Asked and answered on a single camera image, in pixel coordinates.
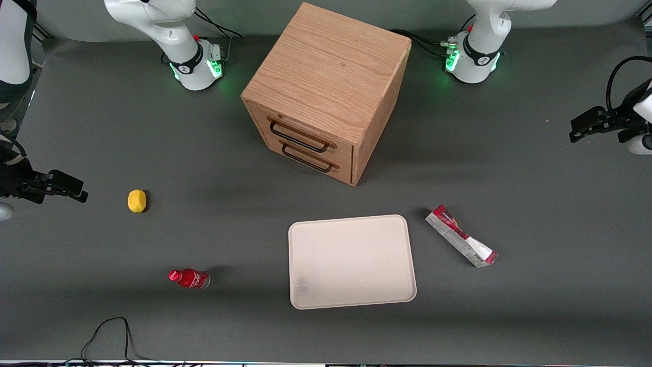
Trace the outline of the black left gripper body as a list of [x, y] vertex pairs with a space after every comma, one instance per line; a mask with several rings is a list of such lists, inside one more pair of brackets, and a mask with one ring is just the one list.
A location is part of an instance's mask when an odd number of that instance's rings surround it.
[[619, 143], [650, 143], [650, 96], [625, 97], [617, 108], [613, 108], [610, 96], [606, 96], [606, 132], [618, 131]]

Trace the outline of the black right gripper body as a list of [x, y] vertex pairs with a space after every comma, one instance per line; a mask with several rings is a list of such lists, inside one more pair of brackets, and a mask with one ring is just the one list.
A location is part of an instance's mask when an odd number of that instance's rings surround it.
[[45, 182], [40, 181], [40, 173], [33, 170], [25, 156], [11, 149], [1, 152], [1, 192], [2, 197], [23, 198], [41, 204], [48, 191]]

